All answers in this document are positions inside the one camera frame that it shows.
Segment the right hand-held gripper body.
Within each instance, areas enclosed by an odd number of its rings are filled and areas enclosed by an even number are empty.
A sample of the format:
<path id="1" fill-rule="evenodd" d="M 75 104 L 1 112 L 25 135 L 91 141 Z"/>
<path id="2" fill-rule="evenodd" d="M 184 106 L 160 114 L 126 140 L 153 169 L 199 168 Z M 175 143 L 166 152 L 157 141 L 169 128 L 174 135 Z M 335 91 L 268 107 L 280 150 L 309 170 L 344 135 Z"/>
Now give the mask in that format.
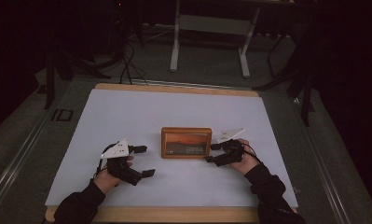
<path id="1" fill-rule="evenodd" d="M 222 131 L 217 139 L 217 144 L 224 151 L 222 155 L 215 158 L 217 166 L 227 165 L 233 162 L 239 162 L 243 155 L 242 144 L 235 139 L 236 136 L 243 133 L 244 128 Z"/>

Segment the wooden photo frame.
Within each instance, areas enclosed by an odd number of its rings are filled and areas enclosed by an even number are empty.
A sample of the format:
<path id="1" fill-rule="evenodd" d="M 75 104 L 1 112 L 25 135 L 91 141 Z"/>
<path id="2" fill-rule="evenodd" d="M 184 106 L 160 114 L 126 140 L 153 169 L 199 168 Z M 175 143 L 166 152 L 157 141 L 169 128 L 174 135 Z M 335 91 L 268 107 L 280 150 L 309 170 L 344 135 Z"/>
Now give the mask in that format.
<path id="1" fill-rule="evenodd" d="M 163 159 L 203 159 L 210 153 L 210 128 L 163 127 L 161 157 Z"/>

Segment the person's left hand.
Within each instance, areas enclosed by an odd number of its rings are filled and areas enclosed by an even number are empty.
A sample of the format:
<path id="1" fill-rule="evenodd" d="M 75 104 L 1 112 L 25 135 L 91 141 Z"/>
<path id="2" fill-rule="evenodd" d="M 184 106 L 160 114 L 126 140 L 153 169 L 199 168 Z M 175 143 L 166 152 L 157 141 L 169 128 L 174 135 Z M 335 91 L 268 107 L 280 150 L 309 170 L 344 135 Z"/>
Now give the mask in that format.
<path id="1" fill-rule="evenodd" d="M 93 183 L 103 194 L 107 194 L 112 189 L 116 188 L 121 182 L 121 179 L 116 178 L 108 173 L 106 166 L 104 166 L 93 178 Z"/>

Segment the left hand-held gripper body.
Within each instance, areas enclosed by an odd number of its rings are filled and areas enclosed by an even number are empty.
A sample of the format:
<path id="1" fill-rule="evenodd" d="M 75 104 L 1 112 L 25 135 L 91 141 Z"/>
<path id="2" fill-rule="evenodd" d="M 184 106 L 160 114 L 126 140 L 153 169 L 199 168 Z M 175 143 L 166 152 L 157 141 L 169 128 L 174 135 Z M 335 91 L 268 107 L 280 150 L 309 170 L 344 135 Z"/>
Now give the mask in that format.
<path id="1" fill-rule="evenodd" d="M 130 156 L 126 139 L 109 145 L 102 153 L 100 161 L 106 160 L 108 173 L 134 186 L 142 179 L 142 174 L 131 169 L 128 164 Z"/>

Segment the white metal desk frame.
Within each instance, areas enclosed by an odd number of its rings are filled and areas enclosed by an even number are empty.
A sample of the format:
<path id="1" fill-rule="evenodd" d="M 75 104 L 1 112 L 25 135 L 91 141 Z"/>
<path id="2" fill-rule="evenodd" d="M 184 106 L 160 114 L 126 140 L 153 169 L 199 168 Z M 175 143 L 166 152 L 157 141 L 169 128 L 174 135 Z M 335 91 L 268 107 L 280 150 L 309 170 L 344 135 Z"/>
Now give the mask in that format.
<path id="1" fill-rule="evenodd" d="M 181 0 L 175 1 L 174 39 L 172 46 L 172 57 L 170 71 L 176 72 L 179 60 L 179 34 L 181 30 L 218 33 L 227 35 L 243 35 L 244 43 L 238 48 L 241 72 L 244 78 L 251 76 L 246 53 L 254 34 L 261 7 L 257 7 L 249 21 L 224 19 L 207 16 L 187 15 L 180 12 Z"/>

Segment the person's right hand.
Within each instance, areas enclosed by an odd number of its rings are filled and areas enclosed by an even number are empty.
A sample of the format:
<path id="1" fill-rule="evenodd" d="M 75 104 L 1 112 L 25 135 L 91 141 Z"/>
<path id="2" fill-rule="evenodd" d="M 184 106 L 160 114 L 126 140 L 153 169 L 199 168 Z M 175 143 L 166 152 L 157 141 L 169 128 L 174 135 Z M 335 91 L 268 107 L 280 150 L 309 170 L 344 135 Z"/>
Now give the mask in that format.
<path id="1" fill-rule="evenodd" d="M 229 166 L 238 171 L 240 174 L 246 175 L 250 170 L 255 168 L 260 163 L 260 160 L 247 140 L 239 139 L 239 142 L 243 146 L 242 160 L 239 162 L 233 162 Z"/>

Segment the black metal stand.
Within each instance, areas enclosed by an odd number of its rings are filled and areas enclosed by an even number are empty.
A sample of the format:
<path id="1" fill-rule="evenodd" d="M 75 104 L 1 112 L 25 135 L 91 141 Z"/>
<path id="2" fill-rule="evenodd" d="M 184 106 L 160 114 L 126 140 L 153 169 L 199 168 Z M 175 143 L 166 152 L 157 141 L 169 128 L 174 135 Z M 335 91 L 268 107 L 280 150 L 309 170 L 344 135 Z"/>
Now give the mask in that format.
<path id="1" fill-rule="evenodd" d="M 284 36 L 282 35 L 271 48 L 267 57 L 269 71 L 273 80 L 267 84 L 254 87 L 254 90 L 256 91 L 266 91 L 274 86 L 284 83 L 285 81 L 291 80 L 291 84 L 286 93 L 289 97 L 294 99 L 302 93 L 300 117 L 307 127 L 310 126 L 309 111 L 312 84 L 312 54 L 310 53 L 312 47 L 308 43 L 308 30 L 309 25 L 301 22 L 291 23 L 287 27 L 286 33 L 296 44 L 293 53 L 283 69 L 275 75 L 270 58 L 273 51 L 278 47 L 281 41 L 284 40 Z"/>

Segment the white table mat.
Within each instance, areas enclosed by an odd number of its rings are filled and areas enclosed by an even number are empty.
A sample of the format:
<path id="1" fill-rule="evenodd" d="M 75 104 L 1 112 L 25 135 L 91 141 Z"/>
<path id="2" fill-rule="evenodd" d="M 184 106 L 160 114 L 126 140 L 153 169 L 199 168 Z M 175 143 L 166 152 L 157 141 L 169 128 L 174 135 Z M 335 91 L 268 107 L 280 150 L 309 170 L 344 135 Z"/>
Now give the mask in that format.
<path id="1" fill-rule="evenodd" d="M 120 184 L 106 196 L 106 206 L 255 206 L 257 198 L 245 177 L 205 160 L 164 159 L 160 132 L 164 127 L 206 127 L 214 136 L 242 129 L 257 157 L 285 185 L 285 200 L 296 196 L 261 98 L 150 91 L 94 90 L 46 200 L 59 204 L 88 185 L 103 150 L 122 139 L 145 145 L 133 167 L 154 170 L 137 185 Z"/>

